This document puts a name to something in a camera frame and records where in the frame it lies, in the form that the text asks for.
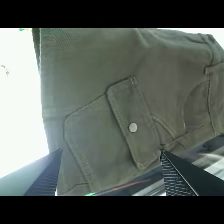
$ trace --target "olive green garment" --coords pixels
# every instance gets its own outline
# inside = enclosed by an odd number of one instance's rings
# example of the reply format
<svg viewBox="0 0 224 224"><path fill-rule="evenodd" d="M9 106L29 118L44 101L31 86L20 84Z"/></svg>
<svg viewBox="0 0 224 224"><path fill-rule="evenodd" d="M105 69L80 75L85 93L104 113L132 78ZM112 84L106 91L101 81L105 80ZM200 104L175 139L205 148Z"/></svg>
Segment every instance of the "olive green garment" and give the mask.
<svg viewBox="0 0 224 224"><path fill-rule="evenodd" d="M43 120L63 149L59 195L124 184L224 130L224 53L211 35L40 30Z"/></svg>

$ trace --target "metal button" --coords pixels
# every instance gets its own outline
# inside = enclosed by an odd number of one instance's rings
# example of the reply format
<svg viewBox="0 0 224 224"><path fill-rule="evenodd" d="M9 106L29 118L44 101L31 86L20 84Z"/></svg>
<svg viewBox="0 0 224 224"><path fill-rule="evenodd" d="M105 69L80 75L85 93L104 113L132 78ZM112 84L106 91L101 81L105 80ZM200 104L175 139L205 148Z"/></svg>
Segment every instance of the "metal button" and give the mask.
<svg viewBox="0 0 224 224"><path fill-rule="evenodd" d="M137 129L138 129L138 126L137 126L137 124L135 124L135 123L131 123L130 125L129 125L129 131L130 132L136 132L137 131Z"/></svg>

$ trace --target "pocket flap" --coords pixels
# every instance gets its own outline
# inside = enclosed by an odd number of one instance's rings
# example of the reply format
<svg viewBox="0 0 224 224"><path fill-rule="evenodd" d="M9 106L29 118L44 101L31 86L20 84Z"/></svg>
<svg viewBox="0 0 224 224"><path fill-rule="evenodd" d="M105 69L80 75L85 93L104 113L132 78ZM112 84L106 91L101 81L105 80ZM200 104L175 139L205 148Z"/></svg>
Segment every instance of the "pocket flap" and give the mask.
<svg viewBox="0 0 224 224"><path fill-rule="evenodd" d="M137 167L145 169L159 156L159 138L137 80L111 86L107 97Z"/></svg>

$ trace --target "green pants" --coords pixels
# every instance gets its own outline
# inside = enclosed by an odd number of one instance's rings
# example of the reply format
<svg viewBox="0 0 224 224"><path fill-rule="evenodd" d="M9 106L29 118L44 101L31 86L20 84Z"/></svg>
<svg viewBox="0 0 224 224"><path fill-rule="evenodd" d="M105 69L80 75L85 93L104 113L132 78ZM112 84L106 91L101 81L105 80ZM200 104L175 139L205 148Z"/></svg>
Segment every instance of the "green pants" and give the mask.
<svg viewBox="0 0 224 224"><path fill-rule="evenodd" d="M63 149L59 195L124 184L224 130L224 52L211 35L40 30L43 120Z"/></svg>

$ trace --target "button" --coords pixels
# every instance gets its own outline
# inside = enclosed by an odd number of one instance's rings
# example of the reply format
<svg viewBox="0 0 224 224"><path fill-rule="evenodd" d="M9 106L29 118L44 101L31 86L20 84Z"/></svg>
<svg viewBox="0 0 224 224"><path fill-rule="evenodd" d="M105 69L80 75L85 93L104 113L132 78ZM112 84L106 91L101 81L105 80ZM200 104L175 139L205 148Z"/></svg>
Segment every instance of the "button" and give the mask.
<svg viewBox="0 0 224 224"><path fill-rule="evenodd" d="M130 125L129 125L129 131L130 132L136 132L137 131L137 129L138 129L138 126L137 126L137 124L135 124L135 123L131 123Z"/></svg>

